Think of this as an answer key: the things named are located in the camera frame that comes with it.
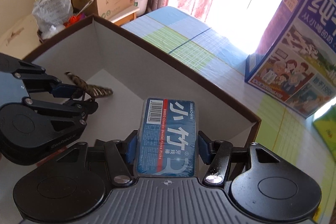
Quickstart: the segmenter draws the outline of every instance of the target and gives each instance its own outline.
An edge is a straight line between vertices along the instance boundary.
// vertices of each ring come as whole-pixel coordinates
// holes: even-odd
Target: green checkered square
[[[171,53],[171,56],[195,71],[200,71],[215,56],[192,41],[187,42]]]
[[[158,47],[166,53],[188,41],[186,37],[181,36],[177,32],[167,27],[163,27],[155,32],[152,32],[147,36],[142,37],[142,39],[146,40],[150,44]]]

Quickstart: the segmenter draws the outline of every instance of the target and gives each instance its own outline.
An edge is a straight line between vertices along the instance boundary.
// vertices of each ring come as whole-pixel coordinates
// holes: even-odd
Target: red stripe
[[[167,110],[168,110],[167,108],[168,108],[168,100],[164,99],[162,116],[161,116],[160,136],[159,136],[159,157],[157,158],[157,172],[160,172],[162,170],[162,164],[163,164],[164,142],[165,142]]]

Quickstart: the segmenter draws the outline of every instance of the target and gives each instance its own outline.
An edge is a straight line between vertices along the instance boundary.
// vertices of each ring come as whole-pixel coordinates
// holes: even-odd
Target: barcode
[[[253,68],[256,65],[256,60],[255,60],[255,53],[250,54],[250,72],[253,70]]]
[[[147,123],[161,124],[163,101],[150,100],[147,114]]]

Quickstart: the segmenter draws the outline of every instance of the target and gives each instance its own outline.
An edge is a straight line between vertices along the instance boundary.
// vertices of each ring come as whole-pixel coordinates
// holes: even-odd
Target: plastic bag
[[[51,26],[62,25],[73,15],[71,0],[37,0],[32,11],[39,30],[48,32]]]

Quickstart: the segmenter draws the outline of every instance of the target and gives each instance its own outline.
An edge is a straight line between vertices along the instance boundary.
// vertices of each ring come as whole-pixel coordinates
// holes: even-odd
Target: blue plastic package
[[[146,177],[196,175],[196,114],[192,101],[147,99],[138,131],[134,173]]]

